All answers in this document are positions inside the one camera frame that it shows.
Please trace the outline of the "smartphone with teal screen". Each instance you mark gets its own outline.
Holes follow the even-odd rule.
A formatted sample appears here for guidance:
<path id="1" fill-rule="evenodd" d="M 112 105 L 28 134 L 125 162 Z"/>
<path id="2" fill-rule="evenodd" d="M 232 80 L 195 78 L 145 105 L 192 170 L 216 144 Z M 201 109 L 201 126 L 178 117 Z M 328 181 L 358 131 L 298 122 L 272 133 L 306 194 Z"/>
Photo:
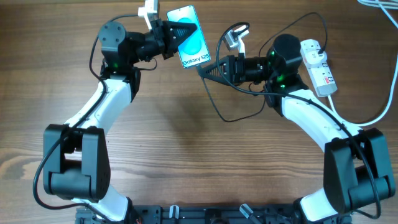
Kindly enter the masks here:
<path id="1" fill-rule="evenodd" d="M 196 31 L 178 47 L 183 68 L 194 67 L 211 60 L 198 16 L 193 5 L 167 12 L 167 19 L 172 22 L 193 23 Z"/>

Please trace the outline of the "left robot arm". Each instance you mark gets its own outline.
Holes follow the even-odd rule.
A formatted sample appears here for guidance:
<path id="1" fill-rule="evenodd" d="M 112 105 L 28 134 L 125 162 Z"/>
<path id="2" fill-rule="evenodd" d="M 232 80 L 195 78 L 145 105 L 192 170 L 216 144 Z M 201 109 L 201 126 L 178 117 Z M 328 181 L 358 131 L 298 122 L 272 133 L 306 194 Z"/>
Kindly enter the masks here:
<path id="1" fill-rule="evenodd" d="M 47 194 L 68 200 L 70 207 L 88 208 L 90 223 L 141 223 L 131 199 L 110 184 L 106 134 L 139 90 L 142 70 L 136 63 L 172 57 L 197 30 L 191 22 L 160 19 L 145 34 L 128 32 L 118 18 L 105 23 L 95 39 L 103 54 L 98 88 L 74 117 L 47 126 L 34 185 L 42 184 Z"/>

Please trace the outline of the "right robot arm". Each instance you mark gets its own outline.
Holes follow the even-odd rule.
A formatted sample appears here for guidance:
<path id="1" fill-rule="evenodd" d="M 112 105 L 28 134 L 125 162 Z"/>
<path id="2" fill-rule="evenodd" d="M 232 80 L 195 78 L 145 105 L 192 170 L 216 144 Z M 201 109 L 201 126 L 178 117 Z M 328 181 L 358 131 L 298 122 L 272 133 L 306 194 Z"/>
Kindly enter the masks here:
<path id="1" fill-rule="evenodd" d="M 364 130 L 322 104 L 302 81 L 298 69 L 303 43 L 279 35 L 265 57 L 229 55 L 198 68 L 202 79 L 239 88 L 263 84 L 267 105 L 302 128 L 324 153 L 323 185 L 301 198 L 299 222 L 321 223 L 393 197 L 396 182 L 387 142 L 380 130 Z"/>

